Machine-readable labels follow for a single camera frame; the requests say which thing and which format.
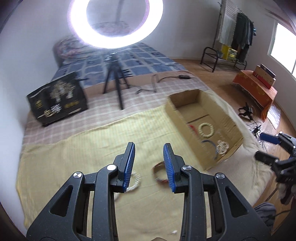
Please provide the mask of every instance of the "tripod leg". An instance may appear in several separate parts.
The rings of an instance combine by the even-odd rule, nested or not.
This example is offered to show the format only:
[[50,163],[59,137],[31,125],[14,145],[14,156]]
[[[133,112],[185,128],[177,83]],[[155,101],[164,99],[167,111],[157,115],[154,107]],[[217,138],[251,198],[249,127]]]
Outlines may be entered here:
[[115,75],[115,84],[116,84],[116,89],[117,89],[117,93],[118,93],[120,108],[123,110],[124,107],[123,107],[122,98],[121,98],[120,82],[119,82],[117,71],[114,71],[114,75]]
[[104,87],[104,92],[103,94],[106,94],[106,90],[107,90],[107,85],[108,85],[108,81],[109,81],[109,77],[111,74],[111,70],[112,70],[112,64],[110,64],[109,68],[108,68],[108,74],[107,74],[107,78],[105,80],[105,87]]
[[128,88],[128,89],[130,89],[130,86],[129,86],[129,84],[128,84],[128,82],[127,82],[127,80],[126,80],[125,76],[124,76],[124,73],[123,73],[123,71],[122,71],[121,67],[120,67],[120,66],[118,66],[118,69],[119,69],[119,72],[120,72],[120,74],[121,74],[121,76],[122,76],[122,78],[123,78],[123,80],[124,80],[124,82],[125,82],[125,84],[126,84],[127,88]]

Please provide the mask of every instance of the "metal rack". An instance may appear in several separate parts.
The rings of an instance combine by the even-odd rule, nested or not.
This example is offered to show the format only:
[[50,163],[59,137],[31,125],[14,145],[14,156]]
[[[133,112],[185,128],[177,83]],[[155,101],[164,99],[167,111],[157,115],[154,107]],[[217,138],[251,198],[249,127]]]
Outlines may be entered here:
[[[207,53],[207,49],[210,49],[212,51],[214,51],[215,53]],[[205,55],[208,55],[212,58],[215,59],[215,62],[212,63],[212,62],[204,62],[204,57]],[[228,63],[233,63],[234,65],[230,65],[230,64],[221,64],[221,63],[218,63],[218,61],[223,61],[223,62],[228,62]],[[240,69],[239,67],[237,67],[237,65],[240,65],[240,66],[244,66],[244,70],[246,69],[247,67],[247,61],[245,61],[245,64],[242,63],[241,61],[239,61],[238,59],[236,59],[236,61],[229,61],[229,60],[225,60],[225,59],[222,59],[222,58],[219,58],[219,55],[218,55],[218,52],[217,50],[211,48],[211,47],[206,47],[204,49],[204,52],[203,52],[203,55],[202,55],[202,60],[200,62],[200,64],[205,64],[206,66],[210,67],[212,69],[212,73],[216,70],[216,69],[223,69],[223,70],[234,70],[234,71],[240,71],[242,69]],[[216,68],[217,65],[224,65],[224,66],[229,66],[231,67],[231,69],[226,69],[226,68]]]

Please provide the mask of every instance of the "metal screw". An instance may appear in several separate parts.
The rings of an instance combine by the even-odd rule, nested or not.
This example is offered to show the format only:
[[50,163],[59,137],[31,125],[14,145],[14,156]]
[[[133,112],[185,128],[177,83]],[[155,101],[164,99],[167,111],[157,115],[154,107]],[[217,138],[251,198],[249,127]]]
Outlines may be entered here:
[[219,179],[224,179],[225,175],[223,173],[219,172],[219,173],[216,174],[216,177],[219,178]]
[[183,169],[184,171],[190,171],[190,170],[192,169],[192,167],[189,166],[189,165],[184,165],[184,166],[182,166],[182,169]]
[[114,165],[114,164],[111,164],[111,165],[108,165],[108,166],[107,166],[107,170],[108,170],[108,171],[114,171],[116,168],[117,168],[117,166]]
[[73,177],[74,178],[80,178],[82,176],[82,173],[81,172],[75,172],[74,174],[73,174]]

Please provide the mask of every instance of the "ring light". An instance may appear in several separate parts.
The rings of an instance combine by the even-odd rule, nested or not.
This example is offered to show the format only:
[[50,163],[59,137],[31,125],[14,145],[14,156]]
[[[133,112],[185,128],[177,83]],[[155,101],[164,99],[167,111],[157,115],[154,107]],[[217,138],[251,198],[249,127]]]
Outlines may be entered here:
[[97,48],[116,49],[135,44],[159,24],[163,14],[163,0],[146,0],[146,14],[143,24],[129,35],[108,37],[96,32],[88,23],[86,9],[90,0],[73,0],[70,7],[70,22],[76,34],[87,44]]

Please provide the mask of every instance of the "table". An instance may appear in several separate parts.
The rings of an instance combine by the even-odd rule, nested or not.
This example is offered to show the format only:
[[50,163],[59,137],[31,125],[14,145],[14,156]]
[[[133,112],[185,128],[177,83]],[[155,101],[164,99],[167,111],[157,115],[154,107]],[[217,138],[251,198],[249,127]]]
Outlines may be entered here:
[[260,80],[258,80],[251,70],[241,70],[233,82],[234,85],[240,85],[245,89],[262,107],[260,118],[265,121],[269,108],[276,97],[277,91],[274,87],[268,89]]

